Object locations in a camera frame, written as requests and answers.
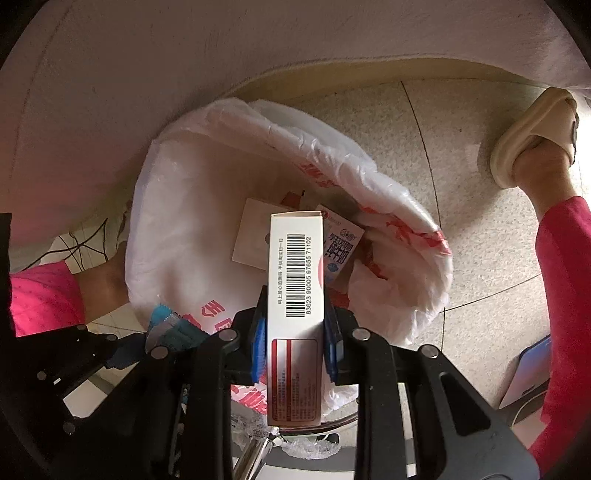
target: barcode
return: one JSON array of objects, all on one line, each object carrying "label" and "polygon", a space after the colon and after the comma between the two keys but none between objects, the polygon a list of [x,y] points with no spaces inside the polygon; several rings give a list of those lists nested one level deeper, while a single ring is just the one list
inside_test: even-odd
[{"label": "barcode", "polygon": [[285,316],[306,316],[306,236],[287,235]]}]

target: beige slipper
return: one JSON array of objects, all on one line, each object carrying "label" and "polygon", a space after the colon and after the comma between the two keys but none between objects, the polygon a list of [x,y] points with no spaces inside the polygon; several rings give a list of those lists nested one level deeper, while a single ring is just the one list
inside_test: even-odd
[{"label": "beige slipper", "polygon": [[538,137],[546,138],[569,155],[574,163],[577,139],[577,102],[566,90],[548,88],[496,143],[491,154],[491,173],[502,189],[516,187],[513,163]]}]

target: floor tile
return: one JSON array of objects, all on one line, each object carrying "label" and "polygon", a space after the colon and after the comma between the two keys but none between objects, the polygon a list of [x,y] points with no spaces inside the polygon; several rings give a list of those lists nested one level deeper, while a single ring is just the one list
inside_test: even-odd
[{"label": "floor tile", "polygon": [[95,333],[97,335],[101,335],[103,333],[107,333],[107,334],[113,334],[116,335],[117,338],[121,338],[124,336],[124,334],[116,327],[112,327],[109,325],[102,325],[100,323],[96,323],[96,322],[90,322],[88,325],[88,331]]},{"label": "floor tile", "polygon": [[[519,189],[499,189],[488,160],[496,140],[543,91],[482,80],[404,82],[417,115],[441,228],[454,254],[450,306],[497,293],[539,273],[537,220]],[[580,175],[572,169],[580,190]]]},{"label": "floor tile", "polygon": [[64,403],[72,415],[85,419],[94,412],[106,396],[89,380],[86,380],[64,398]]},{"label": "floor tile", "polygon": [[82,224],[86,244],[98,250],[98,252],[95,252],[87,249],[94,267],[105,262],[103,252],[108,258],[115,255],[116,233],[113,233],[113,230],[115,230],[114,224],[118,222],[114,217],[115,214],[113,214],[112,218],[106,218],[106,225],[103,227],[101,226],[105,218],[99,218],[97,216],[92,216]]},{"label": "floor tile", "polygon": [[294,107],[355,140],[380,172],[407,187],[439,222],[427,157],[400,82],[348,90]]},{"label": "floor tile", "polygon": [[105,325],[107,327],[113,327],[113,328],[117,328],[117,325],[115,324],[115,321],[113,320],[113,316],[110,313],[107,313],[107,315],[103,315],[100,318],[97,318],[94,322],[92,322],[93,324],[97,324],[97,325]]},{"label": "floor tile", "polygon": [[132,330],[134,332],[146,331],[135,317],[134,310],[129,303],[111,312],[111,317],[113,318],[117,328]]},{"label": "floor tile", "polygon": [[550,333],[541,277],[446,311],[443,353],[493,406],[500,403],[513,361]]},{"label": "floor tile", "polygon": [[69,232],[66,235],[62,235],[62,238],[70,238],[74,247],[79,247],[79,250],[74,254],[74,257],[80,262],[80,266],[83,270],[88,270],[94,267],[92,262],[92,256],[90,250],[85,247],[86,236],[84,234],[84,226],[81,224],[75,231]]},{"label": "floor tile", "polygon": [[[41,259],[39,264],[46,265],[48,263],[60,262],[60,261],[64,260],[65,258],[70,256],[71,252],[70,251],[60,252],[59,250],[65,250],[67,248],[68,249],[74,248],[73,240],[68,236],[67,233],[64,235],[57,236],[55,238],[55,240],[53,241],[53,243],[51,244],[51,247],[49,247],[49,250],[48,250],[48,252],[55,252],[55,253],[48,253],[47,255],[43,256],[43,258]],[[74,270],[76,270],[76,271],[73,271],[73,273],[77,273],[80,271],[79,268],[75,268]]]},{"label": "floor tile", "polygon": [[413,344],[408,345],[406,348],[417,350],[421,345],[430,344],[441,349],[441,341],[443,340],[443,315],[443,313],[437,315],[431,325],[419,333]]},{"label": "floor tile", "polygon": [[111,385],[115,386],[118,385],[121,380],[123,380],[129,372],[131,372],[137,364],[133,364],[130,367],[124,368],[122,370],[118,370],[116,368],[101,368],[96,375],[101,377],[103,380],[106,380]]}]

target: person's leg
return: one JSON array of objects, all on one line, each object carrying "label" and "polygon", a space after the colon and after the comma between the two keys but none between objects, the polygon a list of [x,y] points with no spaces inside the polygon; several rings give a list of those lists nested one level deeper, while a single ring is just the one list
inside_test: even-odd
[{"label": "person's leg", "polygon": [[11,313],[17,336],[89,323],[129,302],[125,245],[102,265],[76,275],[66,262],[11,275]]},{"label": "person's leg", "polygon": [[120,244],[117,253],[107,262],[74,275],[84,305],[85,323],[129,303],[125,284],[125,248]]},{"label": "person's leg", "polygon": [[542,472],[560,459],[591,413],[591,212],[570,182],[569,163],[562,148],[544,140],[513,166],[515,181],[540,221],[536,253],[550,317],[547,427],[530,449]]}]

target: red label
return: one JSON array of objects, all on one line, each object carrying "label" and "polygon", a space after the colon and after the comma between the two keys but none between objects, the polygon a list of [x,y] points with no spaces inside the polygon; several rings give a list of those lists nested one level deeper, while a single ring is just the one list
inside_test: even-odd
[{"label": "red label", "polygon": [[271,405],[275,421],[312,421],[319,412],[316,340],[271,343]]},{"label": "red label", "polygon": [[225,312],[225,308],[218,302],[212,300],[201,307],[201,315],[204,317],[215,317],[220,312]]}]

